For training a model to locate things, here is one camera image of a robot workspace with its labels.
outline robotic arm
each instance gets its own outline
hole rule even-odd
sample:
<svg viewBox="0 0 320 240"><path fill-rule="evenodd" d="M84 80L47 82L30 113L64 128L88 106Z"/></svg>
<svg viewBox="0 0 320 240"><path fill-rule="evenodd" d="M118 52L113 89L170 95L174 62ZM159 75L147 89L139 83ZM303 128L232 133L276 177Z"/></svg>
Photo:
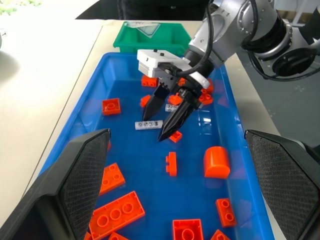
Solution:
<svg viewBox="0 0 320 240"><path fill-rule="evenodd" d="M201 89L214 68L219 68L240 47L248 51L256 71L265 79L294 81L320 72L320 68L302 76L320 49L320 6L304 27L293 27L278 15L273 0L224 0L210 14L189 43L183 58L163 50L140 49L139 70L159 78L160 85L146 104L143 120L149 120L162 107L169 93L183 99L176 111L164 121L158 140L177 131L193 112L201 108ZM183 85L179 79L185 78Z"/></svg>

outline gray floor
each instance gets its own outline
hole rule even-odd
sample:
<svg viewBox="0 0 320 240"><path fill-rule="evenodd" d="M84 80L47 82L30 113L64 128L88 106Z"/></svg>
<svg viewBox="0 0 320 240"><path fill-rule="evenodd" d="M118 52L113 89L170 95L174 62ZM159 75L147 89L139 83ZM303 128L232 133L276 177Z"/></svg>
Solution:
<svg viewBox="0 0 320 240"><path fill-rule="evenodd" d="M237 54L280 134L311 147L320 145L320 72L293 82L265 80L244 51Z"/></svg>

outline table surface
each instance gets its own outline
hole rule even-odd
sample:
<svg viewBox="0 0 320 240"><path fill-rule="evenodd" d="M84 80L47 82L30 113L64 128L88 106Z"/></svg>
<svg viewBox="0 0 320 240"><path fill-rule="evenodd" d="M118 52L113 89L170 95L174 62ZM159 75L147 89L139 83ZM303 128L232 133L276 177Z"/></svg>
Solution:
<svg viewBox="0 0 320 240"><path fill-rule="evenodd" d="M183 21L193 36L199 21ZM17 24L0 50L0 226L37 178L119 20ZM279 134L237 55L225 63L244 129ZM284 239L268 206L275 238Z"/></svg>

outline white tag with symbols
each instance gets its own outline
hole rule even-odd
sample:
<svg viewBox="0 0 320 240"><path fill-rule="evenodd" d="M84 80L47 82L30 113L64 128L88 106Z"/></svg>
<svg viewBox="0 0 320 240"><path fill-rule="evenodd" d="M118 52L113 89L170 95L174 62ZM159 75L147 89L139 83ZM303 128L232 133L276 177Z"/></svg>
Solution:
<svg viewBox="0 0 320 240"><path fill-rule="evenodd" d="M177 110L178 107L179 106L177 106L177 105L166 104L165 105L165 111L171 113L171 112L174 112L175 110Z"/></svg>
<svg viewBox="0 0 320 240"><path fill-rule="evenodd" d="M162 120L158 121L136 121L134 123L135 130L148 130L148 129L160 129L162 128Z"/></svg>

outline green plastic tray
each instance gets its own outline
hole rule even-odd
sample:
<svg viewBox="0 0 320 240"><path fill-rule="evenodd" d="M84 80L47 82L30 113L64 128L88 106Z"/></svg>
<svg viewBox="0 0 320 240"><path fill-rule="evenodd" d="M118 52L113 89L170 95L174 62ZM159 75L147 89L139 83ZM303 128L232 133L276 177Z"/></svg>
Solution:
<svg viewBox="0 0 320 240"><path fill-rule="evenodd" d="M136 53L138 49L161 49L181 56L188 48L191 38L180 23L161 23L149 38L136 28L122 25L113 46L122 53Z"/></svg>

